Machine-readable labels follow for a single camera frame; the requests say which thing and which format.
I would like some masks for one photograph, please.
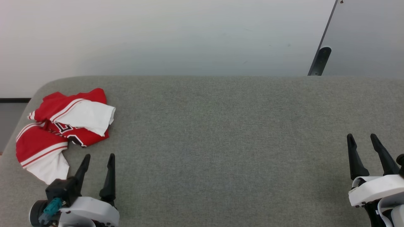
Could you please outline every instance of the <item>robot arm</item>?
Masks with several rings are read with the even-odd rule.
[[[34,227],[117,227],[119,212],[115,208],[115,155],[108,160],[108,173],[100,200],[82,197],[81,188],[88,170],[87,154],[76,174],[66,180],[56,179],[45,190],[47,200],[38,200],[32,206],[29,220]]]
[[[352,134],[348,134],[348,156],[352,189],[348,192],[351,206],[363,207],[372,227],[404,227],[404,174],[375,134],[371,134],[373,147],[379,154],[384,170],[382,177],[370,177],[356,151]],[[397,163],[404,164],[404,155]]]

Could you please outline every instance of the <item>white wall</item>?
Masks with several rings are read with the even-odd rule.
[[[82,75],[307,75],[335,0],[0,0],[0,98]]]
[[[331,54],[323,76],[404,78],[404,1],[337,3],[322,46]]]

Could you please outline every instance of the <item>gray upholstered table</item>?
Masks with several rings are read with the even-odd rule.
[[[82,194],[97,198],[116,154],[120,226],[368,226],[349,205],[346,135],[382,174],[370,134],[404,147],[404,81],[327,77],[77,77],[30,101],[0,158],[0,225],[29,226],[46,185],[23,170],[15,135],[42,97],[101,87],[116,107],[110,138],[71,145],[70,174],[91,154]]]

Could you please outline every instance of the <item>gray floor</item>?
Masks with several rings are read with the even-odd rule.
[[[0,153],[6,147],[27,103],[0,103]]]

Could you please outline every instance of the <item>black trim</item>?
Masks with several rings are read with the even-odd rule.
[[[318,45],[317,52],[316,52],[316,54],[315,54],[315,56],[314,56],[314,59],[313,59],[313,63],[311,63],[309,73],[307,74],[308,76],[310,76],[310,75],[311,75],[311,72],[313,71],[314,63],[316,62],[318,52],[320,51],[320,47],[321,47],[321,45],[323,44],[324,37],[326,36],[326,32],[327,32],[328,26],[330,25],[330,21],[331,21],[332,15],[334,14],[334,10],[335,10],[335,7],[337,6],[337,2],[338,2],[338,1],[339,1],[339,0],[336,0],[335,3],[334,3],[334,7],[332,8],[332,11],[331,11],[331,14],[330,14],[330,18],[328,19],[327,26],[326,26],[326,28],[325,28],[325,30],[324,30],[324,33],[323,33],[323,37],[321,37],[321,41],[320,41],[320,44]]]
[[[0,103],[28,103],[31,98],[0,98]]]

